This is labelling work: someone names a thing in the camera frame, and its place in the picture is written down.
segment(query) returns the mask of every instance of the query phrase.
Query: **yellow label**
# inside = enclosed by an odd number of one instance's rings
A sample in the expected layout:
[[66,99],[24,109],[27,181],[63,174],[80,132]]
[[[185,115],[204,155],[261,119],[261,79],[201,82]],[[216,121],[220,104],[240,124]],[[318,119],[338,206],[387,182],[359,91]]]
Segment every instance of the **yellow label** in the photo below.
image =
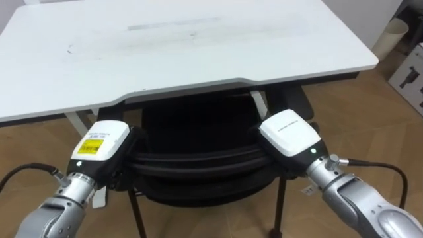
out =
[[97,154],[103,141],[103,139],[86,139],[79,148],[78,154]]

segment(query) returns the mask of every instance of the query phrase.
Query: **white table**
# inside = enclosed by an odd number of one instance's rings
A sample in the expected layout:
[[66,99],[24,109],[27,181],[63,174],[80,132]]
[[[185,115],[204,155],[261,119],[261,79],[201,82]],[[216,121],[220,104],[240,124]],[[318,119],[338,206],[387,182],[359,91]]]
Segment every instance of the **white table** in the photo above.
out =
[[320,0],[27,5],[0,36],[0,122],[367,70],[378,60]]

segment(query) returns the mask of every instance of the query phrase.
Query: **chair backrest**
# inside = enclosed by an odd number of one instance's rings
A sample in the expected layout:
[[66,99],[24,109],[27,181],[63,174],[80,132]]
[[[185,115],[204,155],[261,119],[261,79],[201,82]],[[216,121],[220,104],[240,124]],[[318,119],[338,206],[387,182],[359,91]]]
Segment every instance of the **chair backrest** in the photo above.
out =
[[281,173],[258,146],[249,95],[190,97],[143,109],[151,152],[132,155],[135,187],[172,206],[211,206],[249,196]]

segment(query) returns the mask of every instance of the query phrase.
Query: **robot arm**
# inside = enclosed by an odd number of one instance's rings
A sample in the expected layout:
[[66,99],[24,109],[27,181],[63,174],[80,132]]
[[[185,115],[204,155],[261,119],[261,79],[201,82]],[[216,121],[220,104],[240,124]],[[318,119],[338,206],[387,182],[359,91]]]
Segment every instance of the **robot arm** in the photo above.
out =
[[362,237],[423,237],[423,228],[408,212],[390,204],[370,185],[339,165],[348,160],[328,155],[317,132],[292,110],[273,115],[260,126],[263,148],[283,167],[308,177],[339,218]]
[[333,164],[334,155],[316,160],[306,171],[338,217],[362,237],[423,237],[423,228],[411,214],[392,204],[372,186]]
[[[408,212],[388,203],[374,188],[339,169],[347,163],[329,156],[317,132],[292,110],[271,116],[260,126],[262,146],[289,172],[308,177],[339,218],[362,237],[423,237]],[[96,122],[75,148],[56,193],[21,223],[16,238],[73,238],[95,190],[119,185],[121,164],[139,136],[124,122]]]
[[74,238],[96,190],[122,175],[120,165],[137,138],[124,122],[96,122],[72,153],[67,182],[30,213],[16,238]]

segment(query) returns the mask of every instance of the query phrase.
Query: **black mesh chair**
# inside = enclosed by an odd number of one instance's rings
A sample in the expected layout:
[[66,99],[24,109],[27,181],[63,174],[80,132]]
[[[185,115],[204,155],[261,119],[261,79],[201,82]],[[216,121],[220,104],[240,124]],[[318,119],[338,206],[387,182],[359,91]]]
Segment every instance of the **black mesh chair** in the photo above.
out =
[[[289,92],[298,95],[295,90]],[[277,111],[289,102],[280,93],[268,95],[268,104]],[[270,236],[281,237],[286,179],[293,177],[258,145],[261,121],[248,94],[189,96],[143,107],[145,140],[139,153],[128,158],[128,169],[136,178],[134,188],[162,204],[205,207],[245,198],[280,177]],[[146,238],[135,190],[129,191],[129,197],[139,236]]]

